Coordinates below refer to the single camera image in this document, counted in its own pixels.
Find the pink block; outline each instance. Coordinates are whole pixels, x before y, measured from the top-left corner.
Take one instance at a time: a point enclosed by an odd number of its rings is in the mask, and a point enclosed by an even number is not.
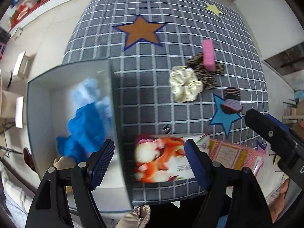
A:
[[[204,49],[204,66],[210,71],[215,71],[214,48],[212,39],[205,39],[202,41]]]

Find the star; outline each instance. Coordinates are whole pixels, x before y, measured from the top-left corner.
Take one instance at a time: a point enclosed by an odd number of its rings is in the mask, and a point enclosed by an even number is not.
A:
[[[147,41],[152,44],[161,45],[156,32],[165,25],[166,23],[148,22],[139,14],[134,22],[114,27],[127,34],[124,48],[125,51],[139,41]]]
[[[241,116],[239,114],[226,114],[222,111],[221,109],[221,104],[224,103],[225,101],[213,94],[213,99],[215,102],[216,106],[216,112],[214,116],[212,117],[211,122],[209,125],[222,125],[225,131],[226,136],[228,137],[230,129],[231,129],[231,124],[239,119],[241,119]]]
[[[217,8],[217,6],[215,4],[209,4],[209,3],[206,3],[207,7],[205,7],[206,10],[209,10],[211,12],[213,12],[217,17],[219,17],[219,14],[224,14],[221,10],[219,10]]]

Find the black pants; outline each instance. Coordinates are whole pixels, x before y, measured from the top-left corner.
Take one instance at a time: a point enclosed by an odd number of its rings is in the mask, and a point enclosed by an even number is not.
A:
[[[206,196],[181,201],[180,208],[172,203],[150,206],[151,216],[145,228],[191,228]],[[221,216],[229,213],[231,198],[225,195]]]

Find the pink package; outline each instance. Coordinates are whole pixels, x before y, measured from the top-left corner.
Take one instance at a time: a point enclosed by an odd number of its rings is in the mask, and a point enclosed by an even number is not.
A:
[[[265,154],[250,147],[232,144],[226,141],[214,141],[214,146],[210,149],[209,157],[212,161],[220,162],[224,167],[241,170],[249,167],[256,176],[263,166]]]
[[[212,39],[205,39],[202,41],[204,49],[204,66],[210,71],[215,71],[215,61],[214,61],[214,48]]]

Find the gray checkered tablecloth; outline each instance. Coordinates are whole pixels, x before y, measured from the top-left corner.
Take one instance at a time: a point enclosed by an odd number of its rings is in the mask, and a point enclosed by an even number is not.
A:
[[[207,2],[224,13],[205,10]],[[167,23],[157,35],[162,46],[140,42],[126,51],[125,33],[115,25],[133,22],[138,14],[149,22]],[[201,41],[213,39],[216,60],[226,71],[218,85],[198,99],[175,103],[168,82],[170,69],[185,65],[202,51]],[[268,112],[268,95],[261,63],[241,17],[210,0],[92,0],[67,45],[63,63],[108,58],[118,80],[124,156],[132,162],[138,134],[159,134],[168,125],[174,133],[210,133],[224,140],[221,125],[209,126],[215,113],[212,93],[226,87],[241,89],[242,119],[232,125],[228,141],[255,147],[262,139],[244,122],[245,112]],[[142,184],[133,187],[135,206],[183,200],[204,194],[195,179]]]

